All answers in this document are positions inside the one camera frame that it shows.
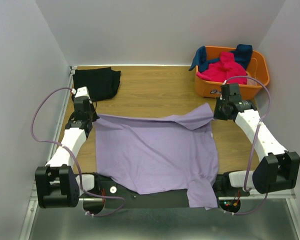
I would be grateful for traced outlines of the lavender t shirt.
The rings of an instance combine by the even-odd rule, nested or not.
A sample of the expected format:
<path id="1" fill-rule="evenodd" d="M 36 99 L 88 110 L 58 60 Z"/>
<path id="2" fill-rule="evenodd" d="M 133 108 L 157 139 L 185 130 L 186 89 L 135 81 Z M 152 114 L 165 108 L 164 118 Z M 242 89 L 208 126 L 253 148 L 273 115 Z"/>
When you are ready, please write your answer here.
<path id="1" fill-rule="evenodd" d="M 97 172 L 141 195 L 186 190 L 190 207 L 216 208 L 213 118 L 207 103 L 162 118 L 102 114 L 94 123 Z"/>

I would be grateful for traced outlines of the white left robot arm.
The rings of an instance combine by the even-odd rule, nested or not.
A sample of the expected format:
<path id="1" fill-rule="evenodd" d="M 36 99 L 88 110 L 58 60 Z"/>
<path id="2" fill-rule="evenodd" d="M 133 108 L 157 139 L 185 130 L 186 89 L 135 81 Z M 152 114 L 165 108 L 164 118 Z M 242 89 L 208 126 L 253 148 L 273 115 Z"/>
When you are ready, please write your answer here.
<path id="1" fill-rule="evenodd" d="M 96 108 L 87 87 L 70 89 L 74 112 L 65 125 L 61 142 L 52 141 L 57 149 L 45 166 L 35 171 L 38 205 L 43 208 L 74 208 L 84 193 L 96 197 L 101 193 L 101 184 L 92 173 L 75 174 L 77 155 L 98 119 Z"/>

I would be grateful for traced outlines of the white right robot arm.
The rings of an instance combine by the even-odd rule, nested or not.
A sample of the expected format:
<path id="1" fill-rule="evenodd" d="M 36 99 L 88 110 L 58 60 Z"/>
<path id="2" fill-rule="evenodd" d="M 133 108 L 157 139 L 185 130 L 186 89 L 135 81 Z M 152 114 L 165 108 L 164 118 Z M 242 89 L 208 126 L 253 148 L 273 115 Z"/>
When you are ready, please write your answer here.
<path id="1" fill-rule="evenodd" d="M 232 120 L 245 133 L 257 154 L 259 164 L 255 170 L 234 171 L 220 182 L 221 192 L 232 195 L 243 188 L 260 194 L 293 189 L 296 186 L 300 156 L 281 145 L 264 124 L 256 106 L 243 100 L 237 83 L 223 84 L 221 96 L 214 108 L 216 120 Z"/>

